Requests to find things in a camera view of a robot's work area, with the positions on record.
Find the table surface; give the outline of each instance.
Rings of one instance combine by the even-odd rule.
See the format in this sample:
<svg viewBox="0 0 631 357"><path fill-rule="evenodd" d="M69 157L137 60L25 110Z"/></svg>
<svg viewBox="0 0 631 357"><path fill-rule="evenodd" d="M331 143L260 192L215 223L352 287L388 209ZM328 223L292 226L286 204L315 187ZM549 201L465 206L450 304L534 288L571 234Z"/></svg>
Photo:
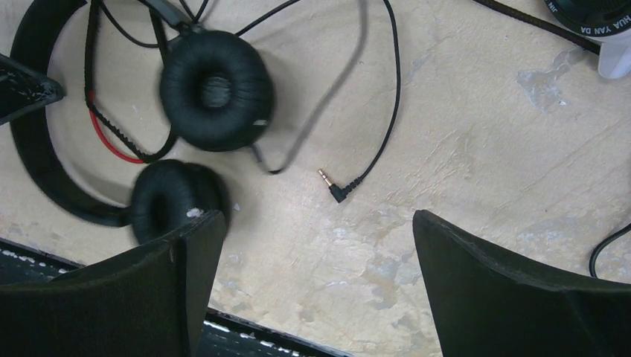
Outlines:
<svg viewBox="0 0 631 357"><path fill-rule="evenodd" d="M189 2L196 9L201 1ZM125 28L152 40L142 6L108 3ZM205 24L236 31L280 3L211 0ZM553 21L543 1L505 3ZM2 53L29 4L0 6ZM263 174L248 152L201 152L182 141L168 157L215 169L234 197L209 306L358 356L439 356L412 239L414 211L429 209L505 248L586 274L592 247L631 220L631 82L599 78L596 56L473 1L393 7L400 116L382 160L345 202L333 201L317 170L348 183L387 128L394 55L379 0L303 1L244 36L278 92L261 139L274 165L362 47L286 173ZM87 10L54 49L48 75L68 96L47 108L48 125L75 180L125 203L142 167L111 155L92 129L83 102ZM168 131L156 94L160 67L158 51L136 47L103 20L98 105L151 151ZM50 203L23 170L8 127L0 137L0 237L85 264L134 245L128 228L90 225ZM620 239L598 269L629 283L630 260L631 244Z"/></svg>

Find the ear pad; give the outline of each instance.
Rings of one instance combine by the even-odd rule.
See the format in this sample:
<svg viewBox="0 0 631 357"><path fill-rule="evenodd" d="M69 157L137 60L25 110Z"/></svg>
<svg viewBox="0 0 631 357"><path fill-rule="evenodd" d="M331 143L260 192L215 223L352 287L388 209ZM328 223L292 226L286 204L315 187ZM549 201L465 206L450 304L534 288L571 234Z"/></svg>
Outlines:
<svg viewBox="0 0 631 357"><path fill-rule="evenodd" d="M192 33L164 61L160 99L173 131L207 151L253 144L274 109L272 80L249 43L232 33Z"/></svg>
<svg viewBox="0 0 631 357"><path fill-rule="evenodd" d="M159 238L194 218L194 209L221 210L230 219L223 180L207 167L177 160L157 161L136 179L129 221L139 244Z"/></svg>

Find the headphone plug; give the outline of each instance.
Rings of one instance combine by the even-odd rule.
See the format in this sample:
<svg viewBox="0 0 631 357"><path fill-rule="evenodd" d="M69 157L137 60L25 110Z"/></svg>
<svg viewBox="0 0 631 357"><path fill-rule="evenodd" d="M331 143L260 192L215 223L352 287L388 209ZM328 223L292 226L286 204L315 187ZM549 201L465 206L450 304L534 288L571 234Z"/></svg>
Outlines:
<svg viewBox="0 0 631 357"><path fill-rule="evenodd" d="M337 203L342 203L342 201L346 199L346 192L344 192L343 189L339 188L337 184L332 183L332 181L329 180L329 177L326 173L324 173L324 171L318 170L318 173L320 174L320 176L322 176L324 182L327 183L327 186L329 187L329 191L331 192L333 198L336 199Z"/></svg>

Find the red cable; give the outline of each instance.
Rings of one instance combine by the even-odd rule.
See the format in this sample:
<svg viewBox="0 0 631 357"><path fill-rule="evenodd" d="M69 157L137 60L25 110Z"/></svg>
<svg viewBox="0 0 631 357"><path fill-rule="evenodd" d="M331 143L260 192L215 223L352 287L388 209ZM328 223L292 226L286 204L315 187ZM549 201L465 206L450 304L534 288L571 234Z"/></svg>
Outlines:
<svg viewBox="0 0 631 357"><path fill-rule="evenodd" d="M91 102L95 102L95 93L93 91L90 92L90 101ZM114 155L116 155L117 157L127 161L127 162L131 162L132 164L144 164L144 161L142 161L139 158L132 158L129 157L125 154L123 154L122 152L120 152L118 149L116 149L116 147L114 147L114 145L112 145L112 143L109 142L109 140L107 139L107 137L105 136L105 134L103 133L103 130L100 128L100 124L98 123L98 119L97 116L92 112L92 110L90 110L90 118L92 119L92 126L95 128L95 131L97 132L97 135L100 139L100 142L103 143L103 145L105 145L105 147Z"/></svg>

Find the black headphones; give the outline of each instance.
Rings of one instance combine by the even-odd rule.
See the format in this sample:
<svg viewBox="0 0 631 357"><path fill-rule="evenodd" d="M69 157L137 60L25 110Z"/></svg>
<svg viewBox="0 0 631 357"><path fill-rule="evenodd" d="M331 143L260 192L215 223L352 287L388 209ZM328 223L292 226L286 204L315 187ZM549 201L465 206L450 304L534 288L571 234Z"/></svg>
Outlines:
<svg viewBox="0 0 631 357"><path fill-rule="evenodd" d="M57 37L85 4L84 0L35 0L16 32L11 57L46 73ZM244 60L235 62L240 57ZM206 103L217 94L208 92L217 88L209 83L220 84L221 103ZM236 149L256 140L266 127L262 120L269 122L274 103L272 82L256 51L235 35L219 31L181 36L165 63L160 94L173 130L193 145L212 151ZM39 109L13 120L11 132L33 181L69 213L98 225L131 225L139 243L208 210L222 211L229 221L231 203L224 181L207 167L175 160L147 166L136 179L127 208L95 199L64 170L46 122L45 110Z"/></svg>

